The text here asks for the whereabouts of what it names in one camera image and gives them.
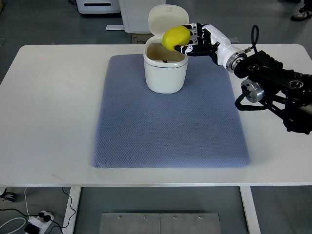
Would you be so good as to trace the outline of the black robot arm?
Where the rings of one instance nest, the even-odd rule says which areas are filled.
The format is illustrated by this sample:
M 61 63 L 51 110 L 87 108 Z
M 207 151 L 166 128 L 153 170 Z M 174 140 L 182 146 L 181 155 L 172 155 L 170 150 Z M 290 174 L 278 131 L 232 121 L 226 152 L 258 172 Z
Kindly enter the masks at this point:
M 240 111 L 270 110 L 283 120 L 288 132 L 312 131 L 312 77 L 283 68 L 283 63 L 258 51 L 257 25 L 252 27 L 254 54 L 233 65 L 234 74 L 243 79 L 235 106 Z

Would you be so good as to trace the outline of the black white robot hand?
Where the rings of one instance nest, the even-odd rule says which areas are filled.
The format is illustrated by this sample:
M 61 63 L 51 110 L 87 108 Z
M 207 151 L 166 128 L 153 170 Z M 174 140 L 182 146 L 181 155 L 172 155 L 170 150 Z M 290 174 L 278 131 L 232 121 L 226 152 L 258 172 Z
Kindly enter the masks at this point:
M 176 45 L 174 49 L 189 57 L 209 56 L 219 66 L 233 73 L 235 67 L 247 58 L 246 53 L 234 47 L 231 41 L 210 24 L 192 23 L 184 25 L 190 31 L 187 45 Z

